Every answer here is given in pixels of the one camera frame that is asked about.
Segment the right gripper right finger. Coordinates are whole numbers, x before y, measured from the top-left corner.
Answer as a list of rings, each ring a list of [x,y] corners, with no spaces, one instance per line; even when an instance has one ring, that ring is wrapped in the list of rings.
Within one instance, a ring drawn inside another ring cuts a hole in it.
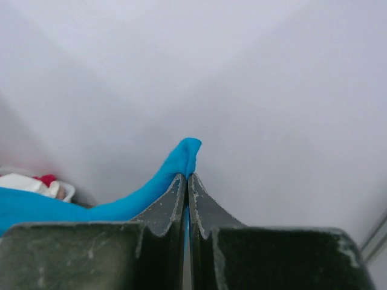
[[[354,241],[338,228],[250,227],[187,183],[194,289],[374,289]]]

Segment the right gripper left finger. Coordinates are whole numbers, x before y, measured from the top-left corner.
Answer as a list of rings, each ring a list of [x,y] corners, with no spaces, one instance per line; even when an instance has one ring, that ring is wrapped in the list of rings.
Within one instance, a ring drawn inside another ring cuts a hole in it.
[[[1,237],[2,289],[181,289],[186,179],[127,222],[19,224]]]

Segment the blue t shirt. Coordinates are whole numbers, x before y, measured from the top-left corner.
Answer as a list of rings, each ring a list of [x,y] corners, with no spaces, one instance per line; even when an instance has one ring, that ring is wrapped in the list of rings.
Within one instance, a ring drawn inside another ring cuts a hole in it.
[[[181,140],[142,188],[124,198],[90,209],[32,192],[2,188],[1,234],[21,223],[128,221],[156,201],[177,174],[187,178],[195,171],[201,145],[202,142],[196,138]]]

